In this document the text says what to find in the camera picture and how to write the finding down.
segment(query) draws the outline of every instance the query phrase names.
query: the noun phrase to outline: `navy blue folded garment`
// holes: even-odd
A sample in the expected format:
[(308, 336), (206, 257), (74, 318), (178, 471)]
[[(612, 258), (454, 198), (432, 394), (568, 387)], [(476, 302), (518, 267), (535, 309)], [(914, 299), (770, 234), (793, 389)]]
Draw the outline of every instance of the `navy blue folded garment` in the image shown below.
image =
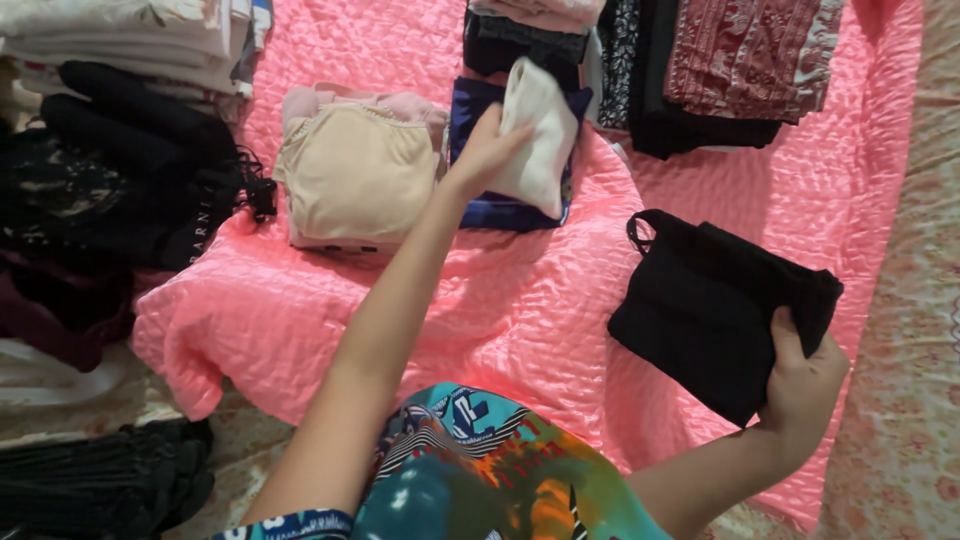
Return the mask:
[[(460, 157), (473, 126), (477, 119), (494, 102), (503, 102), (506, 88), (491, 85), (483, 81), (475, 81), (459, 77), (453, 82), (453, 105), (450, 108), (450, 164)], [(584, 88), (575, 92), (564, 92), (566, 103), (570, 111), (577, 117), (577, 121), (584, 121), (587, 106), (593, 97), (593, 90)], [(541, 211), (521, 203), (517, 199), (486, 192), (469, 202), (467, 212), (460, 222), (461, 229), (498, 229), (515, 233), (529, 233), (539, 229), (555, 229), (566, 222), (570, 212), (572, 193), (571, 158), (567, 158), (566, 168), (561, 177), (561, 195), (563, 198), (564, 214), (560, 219), (550, 219)]]

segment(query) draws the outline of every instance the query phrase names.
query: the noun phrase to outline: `hand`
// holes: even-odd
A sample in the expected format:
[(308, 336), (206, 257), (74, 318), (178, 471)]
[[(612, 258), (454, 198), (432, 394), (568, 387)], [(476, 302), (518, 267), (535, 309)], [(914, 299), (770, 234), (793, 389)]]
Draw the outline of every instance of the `hand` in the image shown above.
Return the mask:
[(770, 332), (777, 362), (767, 382), (767, 405), (751, 429), (773, 435), (777, 447), (771, 450), (792, 472), (804, 465), (824, 438), (851, 364), (829, 333), (817, 352), (805, 358), (789, 307), (774, 312)]
[(487, 108), (477, 120), (464, 151), (441, 181), (441, 185), (456, 189), (465, 201), (479, 197), (533, 136), (531, 126), (501, 135), (502, 113), (503, 107), (498, 103)]

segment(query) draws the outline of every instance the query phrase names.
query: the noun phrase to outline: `black drawstring pouch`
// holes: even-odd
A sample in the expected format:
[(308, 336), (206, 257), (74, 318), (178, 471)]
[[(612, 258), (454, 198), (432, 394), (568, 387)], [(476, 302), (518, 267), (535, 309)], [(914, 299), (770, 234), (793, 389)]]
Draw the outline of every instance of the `black drawstring pouch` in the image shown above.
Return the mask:
[[(640, 239), (636, 220), (657, 233)], [(709, 223), (638, 212), (627, 234), (643, 254), (607, 324), (624, 347), (657, 366), (710, 410), (744, 428), (766, 403), (776, 354), (774, 310), (789, 306), (804, 355), (827, 333), (843, 284)]]

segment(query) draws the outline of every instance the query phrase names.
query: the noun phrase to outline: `black strap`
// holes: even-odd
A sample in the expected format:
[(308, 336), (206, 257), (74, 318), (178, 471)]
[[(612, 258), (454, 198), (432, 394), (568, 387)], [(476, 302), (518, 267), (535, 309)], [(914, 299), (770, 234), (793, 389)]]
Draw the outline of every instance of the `black strap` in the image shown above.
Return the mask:
[(640, 239), (640, 237), (636, 234), (636, 220), (642, 219), (640, 217), (641, 213), (642, 212), (637, 212), (630, 217), (630, 221), (627, 222), (627, 236), (629, 236), (630, 240), (634, 242), (638, 251), (640, 251), (643, 255), (647, 255), (647, 250), (644, 248), (652, 244), (654, 241)]

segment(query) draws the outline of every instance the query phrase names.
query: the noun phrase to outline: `beige folded garment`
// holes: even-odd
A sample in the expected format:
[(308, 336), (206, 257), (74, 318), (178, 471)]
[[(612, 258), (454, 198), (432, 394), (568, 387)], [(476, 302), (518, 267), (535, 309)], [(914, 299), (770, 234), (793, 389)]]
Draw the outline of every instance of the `beige folded garment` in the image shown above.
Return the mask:
[(433, 143), (422, 122), (335, 103), (289, 120), (284, 133), (274, 179), (289, 194), (292, 231), (319, 241), (311, 247), (403, 241), (434, 187)]

